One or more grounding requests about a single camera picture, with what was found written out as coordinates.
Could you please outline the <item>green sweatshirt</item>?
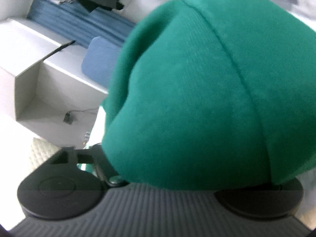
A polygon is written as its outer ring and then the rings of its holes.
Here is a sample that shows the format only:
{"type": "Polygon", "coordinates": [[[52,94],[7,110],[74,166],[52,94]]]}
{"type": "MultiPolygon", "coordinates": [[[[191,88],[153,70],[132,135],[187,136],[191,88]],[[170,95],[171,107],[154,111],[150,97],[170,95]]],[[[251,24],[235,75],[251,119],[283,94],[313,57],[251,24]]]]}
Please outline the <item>green sweatshirt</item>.
{"type": "Polygon", "coordinates": [[[128,182],[287,182],[315,167],[315,31],[268,0],[166,2],[123,45],[105,112],[128,182]]]}

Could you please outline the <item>black power adapter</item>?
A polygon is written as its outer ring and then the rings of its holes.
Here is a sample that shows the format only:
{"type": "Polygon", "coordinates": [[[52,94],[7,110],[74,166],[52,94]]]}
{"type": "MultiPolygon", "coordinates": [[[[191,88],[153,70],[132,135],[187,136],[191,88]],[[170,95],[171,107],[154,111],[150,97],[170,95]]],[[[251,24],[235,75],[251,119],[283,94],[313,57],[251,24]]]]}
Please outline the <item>black power adapter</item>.
{"type": "Polygon", "coordinates": [[[71,125],[72,122],[73,122],[73,117],[71,115],[71,112],[67,112],[64,116],[64,119],[63,119],[63,122],[68,124],[68,125],[71,125]]]}

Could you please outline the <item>white open shelf unit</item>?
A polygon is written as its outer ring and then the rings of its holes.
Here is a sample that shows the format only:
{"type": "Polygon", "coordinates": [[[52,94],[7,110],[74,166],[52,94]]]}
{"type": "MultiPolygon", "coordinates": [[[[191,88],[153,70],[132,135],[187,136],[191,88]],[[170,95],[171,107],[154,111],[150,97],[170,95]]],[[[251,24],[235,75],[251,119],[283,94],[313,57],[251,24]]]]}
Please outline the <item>white open shelf unit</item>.
{"type": "Polygon", "coordinates": [[[26,19],[1,22],[1,137],[82,148],[107,90],[81,71],[86,49],[26,19]],[[73,122],[63,122],[71,112],[73,122]]]}

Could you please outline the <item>blue pleated curtain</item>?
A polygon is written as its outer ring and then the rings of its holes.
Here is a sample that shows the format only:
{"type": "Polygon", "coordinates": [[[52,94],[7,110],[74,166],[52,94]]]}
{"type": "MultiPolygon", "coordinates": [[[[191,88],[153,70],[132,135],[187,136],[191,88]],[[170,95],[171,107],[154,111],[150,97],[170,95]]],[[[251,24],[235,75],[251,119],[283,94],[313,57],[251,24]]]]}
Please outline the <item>blue pleated curtain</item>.
{"type": "Polygon", "coordinates": [[[122,46],[135,23],[100,7],[89,12],[77,0],[34,0],[27,19],[88,47],[102,37],[122,46]]]}

